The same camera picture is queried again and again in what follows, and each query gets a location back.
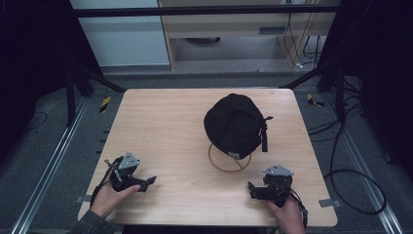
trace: wall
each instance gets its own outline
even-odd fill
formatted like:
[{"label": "wall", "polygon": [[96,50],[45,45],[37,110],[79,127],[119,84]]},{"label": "wall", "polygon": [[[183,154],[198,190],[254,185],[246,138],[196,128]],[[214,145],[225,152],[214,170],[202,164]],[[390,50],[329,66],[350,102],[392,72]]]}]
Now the wall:
[{"label": "wall", "polygon": [[[74,9],[158,7],[156,0],[71,0]],[[79,19],[102,67],[169,66],[160,17]]]}]

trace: dark sleeve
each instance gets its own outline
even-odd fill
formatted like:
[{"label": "dark sleeve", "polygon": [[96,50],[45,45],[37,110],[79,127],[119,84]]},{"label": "dark sleeve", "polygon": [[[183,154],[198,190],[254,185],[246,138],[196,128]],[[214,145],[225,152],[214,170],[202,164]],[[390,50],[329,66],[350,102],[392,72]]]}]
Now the dark sleeve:
[{"label": "dark sleeve", "polygon": [[69,234],[113,234],[115,231],[116,227],[114,225],[88,210]]}]

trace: hat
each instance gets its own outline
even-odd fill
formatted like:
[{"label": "hat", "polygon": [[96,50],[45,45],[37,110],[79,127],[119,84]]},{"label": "hat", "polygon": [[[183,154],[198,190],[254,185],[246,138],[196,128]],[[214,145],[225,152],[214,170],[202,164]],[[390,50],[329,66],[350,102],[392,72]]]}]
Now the hat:
[{"label": "hat", "polygon": [[262,142],[268,152],[267,124],[254,102],[247,96],[230,94],[217,102],[204,119],[206,135],[215,147],[241,160]]}]

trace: horizontal black bar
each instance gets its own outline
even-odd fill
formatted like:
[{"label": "horizontal black bar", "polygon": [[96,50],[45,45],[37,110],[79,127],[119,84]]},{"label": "horizontal black bar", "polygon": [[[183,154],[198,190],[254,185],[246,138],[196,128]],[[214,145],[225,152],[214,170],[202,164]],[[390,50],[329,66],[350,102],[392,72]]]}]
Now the horizontal black bar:
[{"label": "horizontal black bar", "polygon": [[330,13],[338,12],[340,4],[314,5],[252,5],[252,6],[209,6],[209,7],[164,7],[164,8],[122,8],[122,9],[82,9],[55,11],[54,16],[77,18],[106,17],[149,17],[181,15],[231,15],[231,14],[275,14],[275,13]]}]

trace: wooden tabletop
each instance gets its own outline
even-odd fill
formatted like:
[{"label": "wooden tabletop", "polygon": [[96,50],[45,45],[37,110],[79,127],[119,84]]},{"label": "wooden tabletop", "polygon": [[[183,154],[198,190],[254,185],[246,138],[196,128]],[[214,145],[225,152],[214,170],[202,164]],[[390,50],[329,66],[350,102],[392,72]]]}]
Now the wooden tabletop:
[{"label": "wooden tabletop", "polygon": [[[268,124],[269,152],[259,146],[245,170],[228,174],[208,159],[204,117],[229,94],[250,97]],[[157,176],[146,193],[126,200],[107,220],[123,224],[274,226],[263,201],[251,199],[247,183],[264,186],[265,168],[280,164],[294,172],[292,188],[309,211],[309,226],[334,226],[329,195],[294,93],[285,89],[146,89],[126,91],[97,163],[88,194],[107,165],[130,151],[140,160],[133,176]],[[234,160],[212,147],[212,160],[225,169]],[[84,202],[79,218],[89,208]]]}]

